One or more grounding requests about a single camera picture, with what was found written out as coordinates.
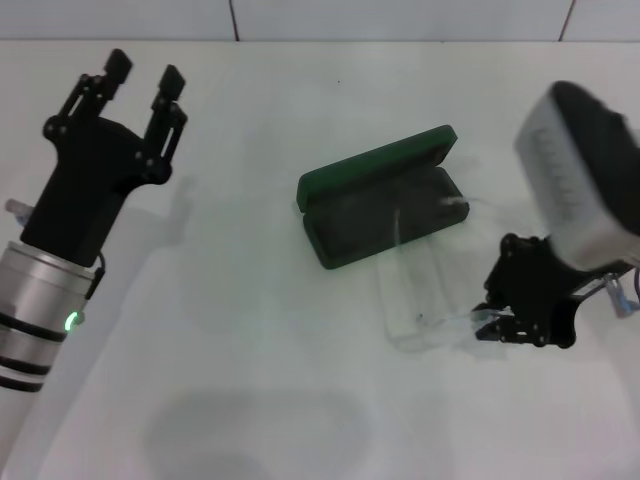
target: green led light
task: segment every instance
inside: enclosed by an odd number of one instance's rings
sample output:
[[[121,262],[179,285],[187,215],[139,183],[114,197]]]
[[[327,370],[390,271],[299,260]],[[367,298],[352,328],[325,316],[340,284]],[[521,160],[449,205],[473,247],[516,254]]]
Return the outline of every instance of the green led light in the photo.
[[[64,322],[64,329],[67,332],[71,331],[71,328],[73,327],[73,322],[76,321],[76,318],[78,318],[78,312],[73,312],[71,315],[69,315],[67,317],[67,319]]]

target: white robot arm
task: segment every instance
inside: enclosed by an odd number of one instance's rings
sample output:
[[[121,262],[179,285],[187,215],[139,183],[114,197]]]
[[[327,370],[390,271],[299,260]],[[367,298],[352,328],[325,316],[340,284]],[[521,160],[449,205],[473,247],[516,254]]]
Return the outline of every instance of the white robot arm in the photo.
[[[500,313],[476,336],[568,348],[578,306],[601,288],[620,316],[637,309],[618,278],[640,265],[640,149],[622,115],[557,82],[526,119],[516,150],[550,233],[503,238],[486,302],[476,307]]]

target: tile grout line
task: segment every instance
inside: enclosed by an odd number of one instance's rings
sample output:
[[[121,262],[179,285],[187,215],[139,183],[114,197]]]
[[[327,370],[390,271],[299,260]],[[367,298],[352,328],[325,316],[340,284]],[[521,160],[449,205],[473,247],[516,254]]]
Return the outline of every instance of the tile grout line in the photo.
[[[560,31],[560,37],[558,38],[559,42],[564,41],[564,34],[567,31],[567,26],[569,26],[569,19],[571,18],[571,14],[573,13],[573,7],[575,6],[576,6],[576,0],[571,0],[571,6],[569,7],[569,11],[567,12],[567,18],[564,19],[564,25],[562,25],[562,30]]]
[[[240,41],[240,35],[238,34],[238,22],[236,20],[236,10],[233,8],[233,0],[229,0],[229,13],[231,13],[231,22],[233,23],[233,35],[236,42]]]

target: white tabletop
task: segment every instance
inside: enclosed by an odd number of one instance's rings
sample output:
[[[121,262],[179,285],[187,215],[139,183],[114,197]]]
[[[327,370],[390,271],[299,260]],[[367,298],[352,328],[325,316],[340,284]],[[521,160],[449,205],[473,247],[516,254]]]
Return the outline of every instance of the white tabletop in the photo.
[[[170,182],[123,209],[9,478],[637,478],[638,318],[599,294],[570,350],[403,354],[376,259],[323,270],[293,202],[301,174],[448,123],[461,191],[530,205],[512,142],[534,101],[573,80],[640,125],[640,46],[2,42],[3,199],[38,198],[42,125],[113,47],[135,67],[109,118],[142,133],[175,63],[190,121]]]

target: black ring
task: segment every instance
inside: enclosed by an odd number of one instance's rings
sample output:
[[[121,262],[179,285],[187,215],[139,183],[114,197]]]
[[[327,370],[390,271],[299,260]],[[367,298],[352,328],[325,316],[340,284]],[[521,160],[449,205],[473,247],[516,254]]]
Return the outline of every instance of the black ring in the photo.
[[[47,328],[38,327],[37,325],[23,322],[22,320],[10,317],[9,315],[5,315],[1,312],[0,325],[4,325],[5,327],[12,328],[14,330],[19,330],[23,333],[42,338],[44,340],[51,340],[52,342],[62,343],[64,339],[67,338],[67,334],[64,332],[54,332],[53,330],[49,330]]]
[[[22,382],[20,380],[14,380],[13,378],[7,378],[0,375],[0,387],[18,390],[19,392],[39,392],[42,385],[42,383]]]
[[[46,375],[51,370],[50,366],[36,365],[35,363],[23,362],[22,360],[14,360],[0,356],[0,365],[22,373],[30,375]]]

